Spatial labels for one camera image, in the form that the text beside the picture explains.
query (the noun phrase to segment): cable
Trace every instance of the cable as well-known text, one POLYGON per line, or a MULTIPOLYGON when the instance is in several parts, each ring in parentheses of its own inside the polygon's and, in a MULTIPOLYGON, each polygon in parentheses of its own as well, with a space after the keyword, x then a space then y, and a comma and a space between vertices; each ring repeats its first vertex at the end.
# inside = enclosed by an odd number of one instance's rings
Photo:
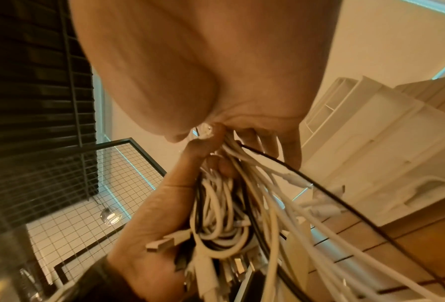
MULTIPOLYGON (((257 241, 259 241, 259 245, 261 247, 264 256, 269 259, 270 250, 266 241, 264 240, 264 235, 257 224, 257 220, 254 217, 254 213, 252 211, 251 203, 247 196, 246 185, 243 183, 241 186, 242 196, 243 196, 243 204, 246 207, 247 216, 249 216, 249 220, 251 221, 252 228, 254 230, 254 235, 256 235, 257 241)), ((301 302, 314 302, 309 296, 306 295, 287 275, 284 269, 280 266, 277 267, 277 275, 281 278, 282 282, 287 286, 287 288, 297 297, 301 302)))
POLYGON ((433 277, 433 279, 440 284, 443 289, 445 290, 445 282, 435 273, 433 272, 431 269, 429 269, 428 267, 426 267, 426 265, 421 262, 418 258, 416 258, 415 256, 413 256, 411 253, 409 253, 407 250, 405 250, 400 244, 398 244, 395 240, 393 240, 390 236, 388 236, 382 229, 380 229, 377 225, 375 225, 370 219, 368 219, 366 216, 364 216, 363 214, 361 214, 359 211, 357 211, 356 209, 354 209, 352 206, 350 206, 349 204, 347 204, 346 202, 344 202, 342 199, 340 199, 339 197, 337 197, 336 195, 334 195, 332 192, 328 191, 327 189, 325 189, 323 186, 319 185, 317 182, 315 182, 314 180, 312 180, 311 178, 307 177, 305 174, 303 174, 302 172, 292 168, 291 166, 289 166, 288 164, 273 158, 272 156, 269 156, 267 154, 264 154, 263 152, 260 152, 254 148, 245 146, 245 145, 240 145, 242 148, 245 148, 251 152, 254 152, 258 155, 262 155, 282 166, 284 166, 285 168, 289 169, 291 172, 296 173, 298 176, 304 178, 305 180, 307 180, 308 182, 310 182, 311 184, 314 185, 314 187, 316 187, 317 189, 319 189, 320 191, 322 191, 323 193, 325 193, 326 195, 328 195, 330 198, 332 198, 335 202, 337 202, 338 204, 344 206, 347 210, 349 210, 351 213, 353 213, 355 216, 357 216, 358 218, 360 218, 360 220, 362 220, 363 222, 365 222, 366 224, 369 225, 369 227, 374 230, 378 235, 380 235, 382 238, 384 238, 387 242, 389 242, 392 246, 394 246, 399 252, 401 252, 404 256, 406 256, 407 258, 409 258, 410 260, 412 260, 414 263, 416 263, 418 266, 420 266, 423 270, 425 270, 429 275, 431 275, 433 277))

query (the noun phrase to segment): bundle of cables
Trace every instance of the bundle of cables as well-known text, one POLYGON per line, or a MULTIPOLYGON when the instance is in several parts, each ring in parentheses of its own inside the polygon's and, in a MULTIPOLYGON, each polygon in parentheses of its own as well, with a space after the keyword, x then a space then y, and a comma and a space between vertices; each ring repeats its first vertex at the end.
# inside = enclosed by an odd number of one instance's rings
POLYGON ((318 231, 363 263, 404 284, 424 297, 426 301, 445 301, 445 298, 432 293, 346 242, 318 219, 318 211, 315 210, 317 208, 315 206, 321 203, 320 199, 305 203, 293 202, 282 192, 275 176, 301 188, 320 191, 328 197, 323 203, 327 203, 327 200, 331 202, 328 204, 331 206, 328 208, 329 211, 340 211, 341 207, 351 211, 411 261, 425 269, 445 289, 445 283, 439 276, 431 272, 419 260, 413 258, 364 215, 342 201, 339 198, 340 192, 328 191, 285 163, 238 144, 230 135, 225 138, 223 150, 239 172, 241 179, 240 181, 234 181, 222 177, 217 171, 203 170, 200 187, 197 190, 195 205, 190 217, 190 229, 187 230, 191 233, 196 244, 188 270, 193 270, 195 273, 200 297, 204 298, 206 302, 224 301, 220 292, 221 285, 224 283, 224 281, 221 281, 223 273, 221 271, 219 271, 219 274, 217 273, 218 268, 214 265, 214 259, 224 261, 230 257, 246 253, 249 249, 253 249, 254 245, 262 251, 267 260, 262 296, 264 302, 273 301, 276 294, 279 297, 281 282, 300 301, 312 301, 296 284, 295 277, 290 276, 279 265, 280 260, 287 265, 289 264, 284 246, 280 242, 282 230, 290 232, 305 249, 334 301, 355 302, 361 297, 376 302, 390 301, 365 284, 363 280, 356 278, 336 265, 324 253, 314 247, 311 238, 306 235, 301 227, 301 218, 308 221, 318 231), (261 165, 243 148, 278 162, 291 170, 291 173, 283 174, 261 165))

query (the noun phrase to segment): metal grid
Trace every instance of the metal grid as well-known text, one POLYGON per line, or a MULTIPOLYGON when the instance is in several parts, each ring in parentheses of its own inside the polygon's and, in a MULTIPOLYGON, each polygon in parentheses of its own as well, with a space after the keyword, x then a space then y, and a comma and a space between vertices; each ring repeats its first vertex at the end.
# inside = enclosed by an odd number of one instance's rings
POLYGON ((0 271, 7 276, 25 269, 36 282, 17 280, 17 287, 41 297, 45 287, 76 281, 111 250, 164 173, 132 139, 0 162, 0 238, 11 237, 5 246, 11 256, 0 256, 0 271), (107 208, 114 215, 105 224, 107 208), (6 261, 11 257, 20 259, 6 261))

